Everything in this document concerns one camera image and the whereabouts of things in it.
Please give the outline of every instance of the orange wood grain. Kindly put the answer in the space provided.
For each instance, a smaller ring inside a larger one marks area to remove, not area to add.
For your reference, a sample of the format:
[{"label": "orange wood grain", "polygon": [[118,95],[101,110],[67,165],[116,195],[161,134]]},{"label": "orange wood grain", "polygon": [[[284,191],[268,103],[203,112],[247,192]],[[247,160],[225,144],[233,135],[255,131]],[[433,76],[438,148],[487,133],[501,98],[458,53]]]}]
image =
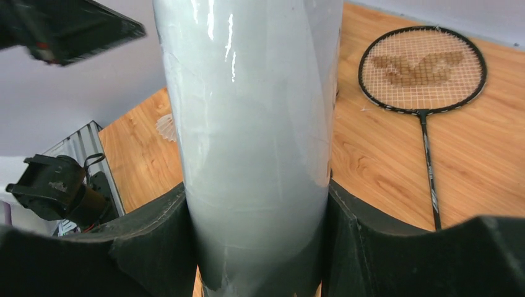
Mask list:
[{"label": "orange wood grain", "polygon": [[[372,105],[357,83],[357,67],[368,45],[388,31],[414,24],[345,4],[332,168],[334,180],[352,194],[432,230],[418,119]],[[485,90],[470,105],[428,119],[444,228],[479,214],[525,216],[525,53],[473,41],[488,64]],[[177,145],[155,130],[158,118],[169,112],[163,89],[100,132],[127,212],[182,181]],[[200,282],[196,289],[200,291]]]}]

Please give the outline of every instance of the white wall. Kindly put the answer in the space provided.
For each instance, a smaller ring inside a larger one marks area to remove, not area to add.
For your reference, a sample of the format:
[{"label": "white wall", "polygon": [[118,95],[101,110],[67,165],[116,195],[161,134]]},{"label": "white wall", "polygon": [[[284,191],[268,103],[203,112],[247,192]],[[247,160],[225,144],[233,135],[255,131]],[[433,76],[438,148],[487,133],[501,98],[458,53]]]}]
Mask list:
[{"label": "white wall", "polygon": [[525,49],[524,0],[351,0]]},{"label": "white wall", "polygon": [[92,119],[106,126],[165,86],[151,0],[98,0],[147,38],[68,67],[0,51],[0,155],[42,153]]}]

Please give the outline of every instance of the plastic wrap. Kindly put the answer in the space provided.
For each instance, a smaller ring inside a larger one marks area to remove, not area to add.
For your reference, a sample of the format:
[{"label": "plastic wrap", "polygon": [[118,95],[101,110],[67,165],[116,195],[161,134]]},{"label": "plastic wrap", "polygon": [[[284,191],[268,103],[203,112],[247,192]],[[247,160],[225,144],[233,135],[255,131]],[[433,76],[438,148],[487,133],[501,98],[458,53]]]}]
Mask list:
[{"label": "plastic wrap", "polygon": [[342,0],[155,0],[208,296],[311,296]]}]

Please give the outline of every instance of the logo on racket strings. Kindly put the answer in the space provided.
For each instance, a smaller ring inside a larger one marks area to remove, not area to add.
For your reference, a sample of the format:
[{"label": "logo on racket strings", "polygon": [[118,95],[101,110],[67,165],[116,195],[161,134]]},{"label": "logo on racket strings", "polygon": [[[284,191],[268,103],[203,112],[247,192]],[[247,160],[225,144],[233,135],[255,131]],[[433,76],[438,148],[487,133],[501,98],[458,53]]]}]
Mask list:
[{"label": "logo on racket strings", "polygon": [[386,79],[400,87],[436,85],[449,81],[453,66],[463,61],[462,51],[447,51],[426,55],[415,66],[411,66],[406,56],[375,56],[375,67],[387,69]]}]

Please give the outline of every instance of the racket shaft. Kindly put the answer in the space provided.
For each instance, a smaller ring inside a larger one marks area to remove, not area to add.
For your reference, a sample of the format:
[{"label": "racket shaft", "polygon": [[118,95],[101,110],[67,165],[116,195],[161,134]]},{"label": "racket shaft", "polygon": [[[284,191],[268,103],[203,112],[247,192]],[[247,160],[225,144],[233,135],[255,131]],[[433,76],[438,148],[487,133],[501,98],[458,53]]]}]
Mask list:
[{"label": "racket shaft", "polygon": [[425,158],[427,159],[428,185],[430,186],[430,199],[432,201],[432,210],[434,213],[434,226],[436,230],[441,229],[440,209],[438,206],[438,194],[436,193],[436,185],[434,182],[434,170],[432,167],[432,159],[430,157],[430,141],[428,140],[427,132],[427,115],[421,114],[419,116],[421,128],[423,130],[423,144],[425,149]]}]

